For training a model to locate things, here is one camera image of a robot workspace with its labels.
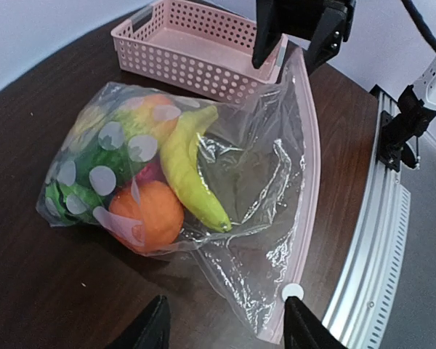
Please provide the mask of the red toy apple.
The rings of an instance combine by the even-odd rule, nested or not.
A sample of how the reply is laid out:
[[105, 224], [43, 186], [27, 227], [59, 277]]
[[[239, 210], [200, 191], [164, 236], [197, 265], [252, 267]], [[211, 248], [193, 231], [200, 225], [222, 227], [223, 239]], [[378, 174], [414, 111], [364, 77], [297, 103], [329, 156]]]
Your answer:
[[166, 182], [161, 165], [157, 161], [151, 161], [136, 175], [138, 184], [145, 184], [152, 181]]

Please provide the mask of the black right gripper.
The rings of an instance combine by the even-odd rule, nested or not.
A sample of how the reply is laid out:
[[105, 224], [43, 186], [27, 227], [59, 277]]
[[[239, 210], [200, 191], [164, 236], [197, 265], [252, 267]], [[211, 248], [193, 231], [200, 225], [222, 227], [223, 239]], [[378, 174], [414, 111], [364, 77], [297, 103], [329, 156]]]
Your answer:
[[260, 69], [282, 33], [311, 40], [304, 61], [311, 75], [350, 37], [356, 1], [257, 0], [252, 65]]

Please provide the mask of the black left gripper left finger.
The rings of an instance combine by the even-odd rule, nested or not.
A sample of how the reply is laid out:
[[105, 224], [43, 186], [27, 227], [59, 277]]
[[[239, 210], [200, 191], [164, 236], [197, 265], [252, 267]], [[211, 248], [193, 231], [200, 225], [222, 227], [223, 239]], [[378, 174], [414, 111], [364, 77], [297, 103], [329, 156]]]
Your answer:
[[154, 297], [106, 348], [168, 349], [171, 311], [166, 296]]

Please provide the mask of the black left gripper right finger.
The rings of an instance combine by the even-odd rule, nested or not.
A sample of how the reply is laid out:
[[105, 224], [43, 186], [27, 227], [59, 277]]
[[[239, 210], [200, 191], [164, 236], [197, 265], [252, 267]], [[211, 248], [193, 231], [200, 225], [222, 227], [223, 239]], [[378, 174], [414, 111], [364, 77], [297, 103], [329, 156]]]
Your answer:
[[298, 297], [286, 299], [283, 320], [285, 349], [346, 349]]

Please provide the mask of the pink perforated plastic basket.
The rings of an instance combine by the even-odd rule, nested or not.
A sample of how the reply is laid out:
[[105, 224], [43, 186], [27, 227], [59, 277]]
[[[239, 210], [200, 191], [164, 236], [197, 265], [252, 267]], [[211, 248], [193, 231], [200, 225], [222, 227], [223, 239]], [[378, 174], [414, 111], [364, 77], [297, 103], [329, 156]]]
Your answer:
[[288, 45], [282, 35], [256, 69], [251, 59], [257, 24], [192, 1], [154, 1], [111, 36], [122, 70], [235, 104], [278, 80]]

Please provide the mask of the green orange toy mango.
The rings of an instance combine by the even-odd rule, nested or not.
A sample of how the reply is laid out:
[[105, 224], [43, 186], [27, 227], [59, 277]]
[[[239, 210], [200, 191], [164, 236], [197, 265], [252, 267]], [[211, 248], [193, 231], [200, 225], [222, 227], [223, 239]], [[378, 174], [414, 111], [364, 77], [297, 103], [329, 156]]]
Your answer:
[[127, 140], [150, 135], [162, 145], [176, 128], [181, 110], [166, 95], [131, 97], [114, 112], [114, 121], [121, 123]]

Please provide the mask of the green toy watermelon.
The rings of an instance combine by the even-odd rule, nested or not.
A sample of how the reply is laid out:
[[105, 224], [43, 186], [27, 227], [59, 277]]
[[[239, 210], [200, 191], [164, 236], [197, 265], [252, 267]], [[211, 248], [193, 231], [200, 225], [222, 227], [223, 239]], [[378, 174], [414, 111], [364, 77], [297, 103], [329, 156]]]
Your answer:
[[76, 182], [68, 186], [53, 181], [44, 187], [44, 205], [58, 225], [96, 225], [92, 211], [101, 203], [102, 200], [92, 189]]

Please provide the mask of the yellow toy pear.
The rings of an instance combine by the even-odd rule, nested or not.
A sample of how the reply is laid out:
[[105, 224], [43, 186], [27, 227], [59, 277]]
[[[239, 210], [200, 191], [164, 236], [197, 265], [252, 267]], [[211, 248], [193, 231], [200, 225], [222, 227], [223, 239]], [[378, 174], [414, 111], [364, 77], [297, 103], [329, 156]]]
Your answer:
[[106, 110], [100, 106], [85, 107], [78, 115], [60, 150], [69, 149], [73, 153], [78, 153], [85, 149], [100, 130], [105, 114]]

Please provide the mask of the clear zip top bag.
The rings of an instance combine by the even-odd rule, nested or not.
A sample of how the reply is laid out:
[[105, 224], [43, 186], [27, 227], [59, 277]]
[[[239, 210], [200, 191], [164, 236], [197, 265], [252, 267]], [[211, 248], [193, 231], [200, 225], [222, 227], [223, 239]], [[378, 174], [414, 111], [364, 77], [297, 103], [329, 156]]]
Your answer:
[[[277, 84], [260, 86], [239, 104], [110, 82], [84, 106], [106, 110], [92, 139], [107, 151], [126, 145], [132, 161], [161, 164], [163, 144], [150, 135], [127, 140], [121, 123], [113, 120], [124, 101], [153, 94], [170, 98], [181, 110], [180, 116], [210, 105], [217, 108], [218, 119], [199, 145], [197, 167], [230, 218], [232, 229], [221, 233], [206, 227], [179, 201], [184, 220], [176, 240], [147, 254], [130, 250], [152, 257], [191, 254], [210, 284], [258, 339], [280, 342], [284, 302], [295, 293], [302, 276], [320, 185], [318, 122], [304, 51], [296, 48], [288, 55]], [[53, 181], [68, 186], [76, 182], [73, 154], [59, 149], [36, 203], [37, 211], [53, 227], [71, 225], [58, 225], [50, 217], [44, 205], [44, 187]], [[134, 221], [111, 214], [111, 200], [124, 188], [137, 188], [136, 175], [117, 186], [109, 167], [96, 166], [89, 173], [88, 188], [102, 200], [92, 211], [97, 220], [94, 226], [114, 238], [116, 228], [123, 224], [132, 227]]]

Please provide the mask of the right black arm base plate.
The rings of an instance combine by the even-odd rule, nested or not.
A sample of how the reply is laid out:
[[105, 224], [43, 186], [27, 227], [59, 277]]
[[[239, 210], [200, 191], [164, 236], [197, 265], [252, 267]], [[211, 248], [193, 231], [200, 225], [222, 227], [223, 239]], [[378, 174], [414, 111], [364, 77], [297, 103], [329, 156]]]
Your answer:
[[427, 108], [424, 101], [416, 96], [412, 85], [408, 85], [400, 95], [399, 114], [392, 116], [381, 112], [381, 129], [377, 158], [386, 168], [400, 171], [400, 163], [414, 169], [419, 163], [418, 157], [406, 144], [412, 137], [421, 137], [430, 122], [436, 117], [436, 110]]

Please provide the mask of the orange toy orange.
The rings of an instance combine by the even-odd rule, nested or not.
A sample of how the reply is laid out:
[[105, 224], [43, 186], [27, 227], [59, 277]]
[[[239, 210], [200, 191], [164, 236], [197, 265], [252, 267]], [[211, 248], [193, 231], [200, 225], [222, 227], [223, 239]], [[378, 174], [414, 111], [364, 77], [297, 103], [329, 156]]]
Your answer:
[[124, 188], [111, 200], [111, 214], [134, 221], [114, 230], [114, 236], [131, 250], [147, 254], [173, 243], [181, 231], [184, 209], [172, 189], [153, 180], [137, 188]]

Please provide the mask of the green toy bell pepper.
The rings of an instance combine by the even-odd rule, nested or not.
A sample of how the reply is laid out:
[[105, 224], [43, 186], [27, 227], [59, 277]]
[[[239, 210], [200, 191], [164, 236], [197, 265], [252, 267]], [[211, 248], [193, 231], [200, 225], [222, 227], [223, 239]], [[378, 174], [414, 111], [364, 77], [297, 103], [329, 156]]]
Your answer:
[[145, 166], [145, 162], [136, 162], [129, 158], [126, 145], [107, 151], [95, 138], [82, 151], [74, 153], [72, 157], [76, 165], [76, 182], [86, 187], [90, 186], [89, 173], [96, 166], [106, 166], [112, 169], [116, 176], [117, 186], [126, 184]]

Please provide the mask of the yellow toy banana bunch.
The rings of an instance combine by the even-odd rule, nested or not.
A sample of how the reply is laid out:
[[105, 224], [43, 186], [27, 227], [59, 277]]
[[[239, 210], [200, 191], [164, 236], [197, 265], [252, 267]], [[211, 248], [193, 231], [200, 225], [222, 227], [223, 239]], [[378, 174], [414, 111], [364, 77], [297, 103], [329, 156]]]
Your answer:
[[225, 233], [232, 229], [223, 206], [198, 173], [198, 148], [206, 130], [218, 119], [213, 105], [187, 111], [161, 146], [165, 178], [185, 208], [206, 227]]

